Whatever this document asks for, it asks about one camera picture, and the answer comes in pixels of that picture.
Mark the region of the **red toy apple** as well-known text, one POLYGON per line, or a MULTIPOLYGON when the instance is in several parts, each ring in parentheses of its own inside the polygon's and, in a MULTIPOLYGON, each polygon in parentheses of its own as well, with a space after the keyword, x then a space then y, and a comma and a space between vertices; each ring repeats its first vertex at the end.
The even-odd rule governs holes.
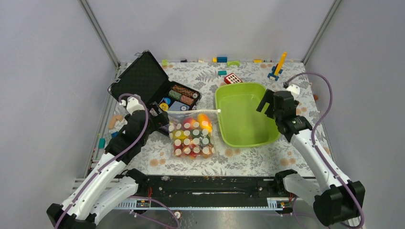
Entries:
POLYGON ((183 123, 182 123, 183 129, 185 129, 185 130, 194 129, 195 123, 198 124, 196 119, 194 119, 192 117, 186 118, 183 120, 183 123))

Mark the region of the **green plastic tray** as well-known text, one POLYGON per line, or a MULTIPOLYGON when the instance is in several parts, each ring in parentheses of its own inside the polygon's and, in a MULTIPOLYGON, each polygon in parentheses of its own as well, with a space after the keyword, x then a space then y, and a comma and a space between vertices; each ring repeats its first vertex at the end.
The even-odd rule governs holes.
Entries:
POLYGON ((259 83, 235 83, 219 87, 215 107, 223 141, 232 147, 263 146, 277 141, 275 121, 256 109, 266 88, 259 83))

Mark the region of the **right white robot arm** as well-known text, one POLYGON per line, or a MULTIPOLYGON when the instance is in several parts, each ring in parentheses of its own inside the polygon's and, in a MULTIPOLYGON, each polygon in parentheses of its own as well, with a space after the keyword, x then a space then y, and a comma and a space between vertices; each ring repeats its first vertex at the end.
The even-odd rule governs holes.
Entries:
POLYGON ((281 179, 274 183, 275 193, 282 197, 297 195, 313 207, 317 219, 326 227, 359 218, 357 228, 362 228, 365 187, 360 181, 352 182, 318 146, 315 128, 296 114, 298 101, 292 93, 267 89, 256 110, 261 112, 265 104, 265 115, 275 121, 278 131, 300 152, 318 182, 314 185, 294 171, 279 172, 281 179))

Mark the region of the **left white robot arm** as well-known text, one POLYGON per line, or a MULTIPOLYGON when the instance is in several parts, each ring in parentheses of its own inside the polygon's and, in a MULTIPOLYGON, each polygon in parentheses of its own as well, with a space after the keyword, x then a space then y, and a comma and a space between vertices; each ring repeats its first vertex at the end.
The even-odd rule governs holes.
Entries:
POLYGON ((56 229, 94 229, 101 219, 129 196, 148 191, 147 177, 132 171, 110 190, 105 189, 140 153, 148 136, 169 123, 168 114, 156 116, 143 105, 129 109, 127 124, 105 147, 105 152, 82 184, 63 203, 52 204, 46 213, 56 229))

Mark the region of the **orange toy mango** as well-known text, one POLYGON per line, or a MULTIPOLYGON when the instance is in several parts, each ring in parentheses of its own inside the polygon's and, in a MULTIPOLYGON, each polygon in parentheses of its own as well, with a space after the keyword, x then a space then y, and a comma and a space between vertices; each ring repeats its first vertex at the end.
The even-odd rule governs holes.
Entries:
POLYGON ((209 133, 212 132, 212 123, 207 114, 200 113, 197 115, 197 121, 201 129, 207 129, 209 133))

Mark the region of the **clear zip top bag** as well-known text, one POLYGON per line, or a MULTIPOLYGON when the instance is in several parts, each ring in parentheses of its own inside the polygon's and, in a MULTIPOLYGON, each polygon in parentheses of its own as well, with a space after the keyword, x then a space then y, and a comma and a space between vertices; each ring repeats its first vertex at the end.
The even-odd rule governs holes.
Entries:
POLYGON ((172 141, 173 155, 175 157, 187 157, 196 159, 199 157, 210 158, 216 154, 214 141, 214 120, 220 114, 220 109, 215 110, 189 110, 189 111, 168 111, 169 138, 172 141), (194 129, 183 129, 183 120, 192 117, 197 120, 197 115, 204 113, 209 116, 212 123, 212 132, 207 129, 201 129, 199 123, 194 124, 194 129))

